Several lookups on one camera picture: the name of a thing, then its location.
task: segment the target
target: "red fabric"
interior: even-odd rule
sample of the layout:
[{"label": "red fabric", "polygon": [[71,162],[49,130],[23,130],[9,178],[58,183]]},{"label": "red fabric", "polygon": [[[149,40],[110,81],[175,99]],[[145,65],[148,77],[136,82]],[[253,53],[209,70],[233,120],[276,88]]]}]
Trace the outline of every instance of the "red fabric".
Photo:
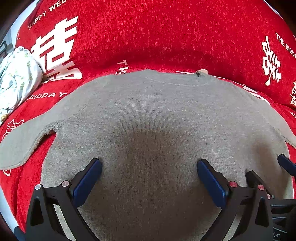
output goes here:
[{"label": "red fabric", "polygon": [[[280,61],[281,74],[278,83],[271,76],[269,86],[265,83],[271,72],[266,76],[262,68],[266,36]],[[44,75],[52,78],[9,116],[0,127],[0,138],[11,126],[43,114],[95,77],[147,68],[163,72],[203,68],[209,74],[246,84],[260,91],[253,94],[266,99],[295,133],[290,113],[295,112],[289,107],[294,107],[290,95],[294,95],[296,43],[284,21],[263,1],[44,0],[17,37],[16,46],[31,50]],[[271,56],[269,61],[274,65]],[[9,176],[0,173],[1,187],[23,231],[33,187],[40,182],[42,163],[53,141],[54,136],[47,137],[28,162],[11,170]]]}]

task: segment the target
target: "red blanket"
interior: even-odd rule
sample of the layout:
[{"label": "red blanket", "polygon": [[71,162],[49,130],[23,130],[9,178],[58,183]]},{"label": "red blanket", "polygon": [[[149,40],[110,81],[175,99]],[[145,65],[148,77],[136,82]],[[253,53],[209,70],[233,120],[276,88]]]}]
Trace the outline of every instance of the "red blanket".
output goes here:
[{"label": "red blanket", "polygon": [[[0,140],[98,76],[155,69],[207,69],[255,89],[295,133],[296,42],[285,22],[260,0],[44,0],[26,19],[17,47],[29,49],[43,84],[0,127]],[[28,162],[0,173],[0,184],[22,230],[42,163],[54,135]],[[296,153],[288,145],[296,162]]]}]

